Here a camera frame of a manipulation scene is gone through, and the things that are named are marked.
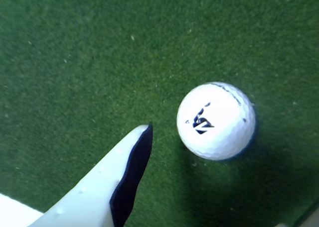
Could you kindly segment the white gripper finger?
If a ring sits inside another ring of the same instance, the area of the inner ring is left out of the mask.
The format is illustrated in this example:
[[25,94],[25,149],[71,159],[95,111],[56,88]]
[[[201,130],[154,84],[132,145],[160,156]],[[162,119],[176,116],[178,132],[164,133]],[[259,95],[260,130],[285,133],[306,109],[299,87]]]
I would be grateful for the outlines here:
[[152,142],[152,124],[134,128],[31,226],[124,226],[132,212]]
[[275,227],[318,227],[319,226],[319,207],[314,206],[304,211],[297,220],[288,225],[286,223],[278,223]]

